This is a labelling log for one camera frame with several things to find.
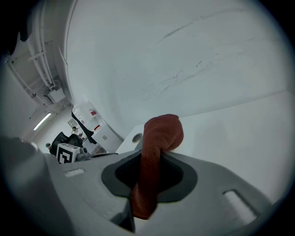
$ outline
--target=white wall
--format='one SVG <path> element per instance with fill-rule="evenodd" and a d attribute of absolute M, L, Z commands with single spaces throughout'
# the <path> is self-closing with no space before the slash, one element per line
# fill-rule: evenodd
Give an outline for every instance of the white wall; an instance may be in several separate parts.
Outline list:
<path fill-rule="evenodd" d="M 33 142 L 37 144 L 38 148 L 44 152 L 49 153 L 46 143 L 52 143 L 55 137 L 63 132 L 66 136 L 71 135 L 71 127 L 68 121 L 72 119 L 71 109 L 64 110 L 60 115 L 56 115 L 50 122 L 40 131 L 34 138 Z"/>
<path fill-rule="evenodd" d="M 89 99 L 123 138 L 160 114 L 284 91 L 294 76 L 279 29 L 236 0 L 79 0 L 66 60 L 75 102 Z"/>
<path fill-rule="evenodd" d="M 0 83 L 0 134 L 7 137 L 23 137 L 36 103 L 25 92 L 7 65 L 3 66 Z"/>

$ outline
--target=white cabinet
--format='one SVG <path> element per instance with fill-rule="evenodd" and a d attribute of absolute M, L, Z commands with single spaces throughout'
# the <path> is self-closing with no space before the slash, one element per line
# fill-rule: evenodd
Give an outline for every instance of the white cabinet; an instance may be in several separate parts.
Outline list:
<path fill-rule="evenodd" d="M 99 127 L 92 138 L 109 153 L 116 152 L 123 142 L 107 125 Z"/>

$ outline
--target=white pipe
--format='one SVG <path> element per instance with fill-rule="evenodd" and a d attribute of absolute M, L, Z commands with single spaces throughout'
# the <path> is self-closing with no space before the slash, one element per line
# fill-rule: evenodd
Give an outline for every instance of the white pipe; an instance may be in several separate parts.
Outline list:
<path fill-rule="evenodd" d="M 29 53 L 31 54 L 31 56 L 34 56 L 35 55 L 35 50 L 34 50 L 34 47 L 31 44 L 31 36 L 28 38 L 27 44 L 28 44 L 28 48 L 29 48 Z M 45 79 L 45 77 L 43 75 L 42 69 L 41 69 L 41 67 L 40 67 L 37 59 L 35 58 L 32 61 L 34 62 L 34 65 L 35 65 L 35 67 L 36 67 L 36 69 L 37 69 L 37 71 L 38 71 L 38 73 L 39 73 L 42 81 L 45 83 L 45 85 L 47 87 L 49 87 L 49 84 L 48 84 L 47 80 Z"/>
<path fill-rule="evenodd" d="M 14 74 L 14 75 L 16 75 L 16 77 L 18 77 L 18 79 L 20 80 L 20 81 L 22 81 L 23 82 L 23 84 L 32 92 L 32 93 L 34 93 L 34 91 L 27 85 L 27 83 L 21 78 L 21 76 L 19 75 L 19 73 L 16 71 L 16 69 L 14 68 L 14 66 L 11 64 L 11 62 L 8 62 L 8 67 L 9 67 L 9 69 L 12 71 L 12 73 Z M 42 102 L 42 104 L 45 104 L 46 106 L 48 106 L 51 110 L 53 110 L 55 113 L 57 113 L 58 114 L 58 112 L 56 111 L 56 110 L 54 110 L 52 107 L 50 107 L 44 100 L 42 100 L 37 94 L 36 94 L 36 97 Z"/>
<path fill-rule="evenodd" d="M 35 38 L 36 38 L 38 53 L 41 53 L 42 46 L 41 46 L 41 42 L 40 42 L 40 7 L 39 6 L 38 6 L 38 8 L 36 8 L 36 11 L 35 11 L 35 17 L 34 17 L 35 24 L 34 24 L 33 31 L 35 31 Z M 41 63 L 42 63 L 43 69 L 45 71 L 45 74 L 47 76 L 47 79 L 48 79 L 49 83 L 52 83 L 52 79 L 51 79 L 51 77 L 48 73 L 47 67 L 45 65 L 44 55 L 41 55 L 40 59 L 41 59 Z"/>
<path fill-rule="evenodd" d="M 43 8 L 42 8 L 42 12 L 41 12 L 41 43 L 42 43 L 42 50 L 45 51 L 45 41 L 44 41 L 44 15 L 45 15 L 45 7 L 46 7 L 46 0 L 44 1 L 44 4 L 43 4 Z M 50 71 L 50 68 L 49 68 L 49 65 L 48 65 L 48 60 L 47 60 L 47 56 L 46 55 L 43 55 L 44 56 L 44 59 L 45 59 L 45 66 L 46 66 L 46 69 L 49 73 L 49 76 L 50 76 L 50 83 L 53 83 L 54 86 L 55 86 L 55 83 L 54 83 L 54 80 L 53 80 L 53 77 L 52 77 L 52 74 L 51 74 L 51 71 Z"/>
<path fill-rule="evenodd" d="M 63 88 L 63 86 L 62 86 L 61 82 L 60 82 L 59 80 L 54 80 L 54 81 L 56 81 L 56 82 L 59 82 L 59 84 L 60 84 L 60 87 L 62 88 L 63 92 L 65 92 L 65 90 L 64 90 L 64 88 Z"/>

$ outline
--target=round hole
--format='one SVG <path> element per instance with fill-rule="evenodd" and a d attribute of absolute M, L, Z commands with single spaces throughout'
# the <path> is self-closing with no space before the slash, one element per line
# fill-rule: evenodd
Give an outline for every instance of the round hole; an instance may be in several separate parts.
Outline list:
<path fill-rule="evenodd" d="M 140 139 L 141 139 L 141 137 L 142 137 L 142 133 L 139 133 L 139 134 L 135 135 L 135 136 L 133 137 L 133 139 L 132 139 L 132 142 L 133 142 L 133 143 L 137 143 L 137 142 L 139 142 Z"/>

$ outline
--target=white bracket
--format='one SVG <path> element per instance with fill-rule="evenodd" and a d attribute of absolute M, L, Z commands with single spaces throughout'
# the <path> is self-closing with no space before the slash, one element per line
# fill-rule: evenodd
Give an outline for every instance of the white bracket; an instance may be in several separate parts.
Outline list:
<path fill-rule="evenodd" d="M 45 53 L 46 53 L 46 51 L 42 51 L 42 52 L 40 52 L 40 53 L 37 53 L 37 54 L 35 54 L 34 56 L 29 57 L 29 58 L 28 58 L 28 61 L 34 60 L 34 59 L 36 59 L 37 57 L 40 57 L 40 56 L 44 55 Z"/>
<path fill-rule="evenodd" d="M 67 62 L 66 62 L 66 60 L 65 60 L 65 58 L 64 58 L 64 56 L 63 56 L 63 54 L 61 53 L 60 47 L 59 47 L 59 54 L 60 54 L 62 60 L 64 61 L 66 68 L 68 68 L 68 64 L 67 64 Z"/>

